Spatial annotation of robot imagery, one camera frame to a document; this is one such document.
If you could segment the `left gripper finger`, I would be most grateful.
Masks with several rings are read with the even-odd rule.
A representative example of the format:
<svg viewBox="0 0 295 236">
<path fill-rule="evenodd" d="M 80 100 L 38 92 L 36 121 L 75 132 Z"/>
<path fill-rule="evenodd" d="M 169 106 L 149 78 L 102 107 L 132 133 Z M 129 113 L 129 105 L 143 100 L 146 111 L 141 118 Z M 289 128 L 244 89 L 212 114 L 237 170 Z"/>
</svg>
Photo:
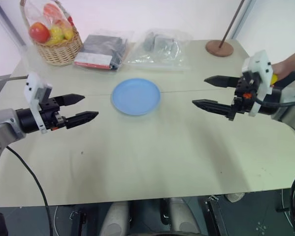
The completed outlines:
<svg viewBox="0 0 295 236">
<path fill-rule="evenodd" d="M 83 99 L 85 99 L 85 96 L 71 93 L 62 96 L 57 96 L 57 104 L 59 106 L 70 106 L 78 103 Z"/>
<path fill-rule="evenodd" d="M 85 123 L 92 121 L 98 114 L 99 112 L 93 112 L 93 111 L 78 113 L 72 117 L 65 119 L 65 127 L 67 129 L 70 129 L 70 128 L 83 125 Z"/>
</svg>

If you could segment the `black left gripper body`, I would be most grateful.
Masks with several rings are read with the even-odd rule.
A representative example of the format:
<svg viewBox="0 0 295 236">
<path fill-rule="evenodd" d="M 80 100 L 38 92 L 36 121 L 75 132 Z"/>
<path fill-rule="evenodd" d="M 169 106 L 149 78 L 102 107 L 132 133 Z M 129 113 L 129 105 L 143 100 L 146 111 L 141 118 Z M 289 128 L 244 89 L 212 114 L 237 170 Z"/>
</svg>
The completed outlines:
<svg viewBox="0 0 295 236">
<path fill-rule="evenodd" d="M 39 103 L 41 108 L 39 113 L 47 130 L 53 131 L 65 127 L 66 118 L 59 114 L 60 107 L 64 104 L 63 97 L 53 97 Z"/>
</svg>

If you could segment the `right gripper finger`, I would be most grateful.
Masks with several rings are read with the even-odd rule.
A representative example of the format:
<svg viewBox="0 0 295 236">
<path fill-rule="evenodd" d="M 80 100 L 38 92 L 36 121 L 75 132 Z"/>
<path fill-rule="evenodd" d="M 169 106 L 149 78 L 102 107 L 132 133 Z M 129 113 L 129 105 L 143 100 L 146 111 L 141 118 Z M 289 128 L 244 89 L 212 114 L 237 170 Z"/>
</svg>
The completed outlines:
<svg viewBox="0 0 295 236">
<path fill-rule="evenodd" d="M 215 87 L 221 88 L 235 88 L 240 78 L 231 76 L 211 76 L 204 79 L 206 83 L 209 83 Z"/>
<path fill-rule="evenodd" d="M 233 121 L 236 115 L 236 111 L 232 105 L 220 104 L 214 100 L 199 99 L 193 100 L 192 103 L 209 113 L 225 116 L 230 121 Z"/>
</svg>

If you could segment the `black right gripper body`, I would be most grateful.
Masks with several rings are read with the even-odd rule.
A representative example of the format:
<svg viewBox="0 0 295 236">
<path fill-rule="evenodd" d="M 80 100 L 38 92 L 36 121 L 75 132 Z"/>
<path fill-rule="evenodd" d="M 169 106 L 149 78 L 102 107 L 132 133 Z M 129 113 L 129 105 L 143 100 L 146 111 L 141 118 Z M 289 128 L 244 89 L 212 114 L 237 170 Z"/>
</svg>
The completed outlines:
<svg viewBox="0 0 295 236">
<path fill-rule="evenodd" d="M 253 94 L 257 94 L 260 86 L 259 74 L 244 73 L 240 78 L 234 78 L 232 85 L 235 88 L 232 110 L 240 114 L 249 112 L 254 104 Z"/>
</svg>

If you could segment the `person's bare hand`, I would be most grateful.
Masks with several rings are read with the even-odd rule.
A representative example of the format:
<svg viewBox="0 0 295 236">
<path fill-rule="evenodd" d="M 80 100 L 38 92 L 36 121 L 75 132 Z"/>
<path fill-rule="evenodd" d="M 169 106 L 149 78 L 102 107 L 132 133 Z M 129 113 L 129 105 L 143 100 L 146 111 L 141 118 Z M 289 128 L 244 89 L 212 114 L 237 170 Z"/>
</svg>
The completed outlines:
<svg viewBox="0 0 295 236">
<path fill-rule="evenodd" d="M 275 63 L 272 65 L 273 73 L 277 76 L 278 81 L 286 78 L 293 70 L 294 63 L 290 59 Z"/>
</svg>

